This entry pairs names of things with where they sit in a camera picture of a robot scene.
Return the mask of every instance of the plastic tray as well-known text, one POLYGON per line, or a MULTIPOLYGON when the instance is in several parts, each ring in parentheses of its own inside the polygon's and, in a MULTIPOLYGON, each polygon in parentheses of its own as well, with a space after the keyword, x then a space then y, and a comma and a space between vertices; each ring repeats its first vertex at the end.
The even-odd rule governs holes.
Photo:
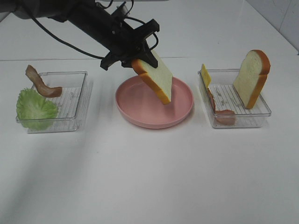
POLYGON ((212 106, 210 97, 199 74, 199 90, 203 97, 206 111, 213 128, 247 128, 262 127, 271 116, 271 110, 260 95, 252 109, 244 108, 233 82, 239 74, 239 69, 207 70, 211 76, 209 89, 214 96, 215 110, 231 110, 235 114, 217 114, 212 106))
POLYGON ((55 119, 27 119, 16 122, 23 126, 31 122, 45 126, 46 129, 27 128, 28 133, 50 133, 76 131, 85 123, 87 109, 93 83, 87 83, 87 72, 45 72, 39 74, 44 83, 50 87, 62 86, 60 97, 46 98, 58 106, 58 116, 55 119))

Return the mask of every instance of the green lettuce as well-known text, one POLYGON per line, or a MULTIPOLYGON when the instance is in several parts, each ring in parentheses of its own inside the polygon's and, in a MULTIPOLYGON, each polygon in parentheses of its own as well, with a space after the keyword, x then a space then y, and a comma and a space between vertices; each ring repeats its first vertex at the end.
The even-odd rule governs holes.
POLYGON ((17 101, 17 117, 23 127, 31 130, 45 130, 53 124, 50 120, 35 120, 33 119, 53 119, 58 115, 58 107, 51 101, 46 100, 37 91, 33 89, 21 90, 17 101))

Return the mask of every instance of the cheese slice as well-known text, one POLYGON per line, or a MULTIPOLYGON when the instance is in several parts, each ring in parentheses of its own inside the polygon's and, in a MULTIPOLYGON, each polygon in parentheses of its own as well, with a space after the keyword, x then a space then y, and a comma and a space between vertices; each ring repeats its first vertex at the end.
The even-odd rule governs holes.
POLYGON ((206 70, 206 67, 204 64, 201 65, 201 77, 202 77, 202 80, 204 81, 206 89, 208 89, 209 85, 212 81, 212 78, 211 78, 210 74, 208 73, 208 71, 206 70))

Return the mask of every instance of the bread slice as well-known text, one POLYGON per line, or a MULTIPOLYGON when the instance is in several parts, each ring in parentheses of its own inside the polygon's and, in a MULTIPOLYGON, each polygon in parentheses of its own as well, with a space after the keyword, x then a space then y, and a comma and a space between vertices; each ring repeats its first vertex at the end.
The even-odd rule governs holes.
POLYGON ((155 51, 152 50, 152 54, 158 60, 157 68, 153 68, 141 59, 134 59, 132 68, 165 105, 171 102, 172 72, 155 51))
POLYGON ((261 50, 251 50, 243 60, 233 85, 245 108, 254 107, 270 72, 268 57, 261 50))

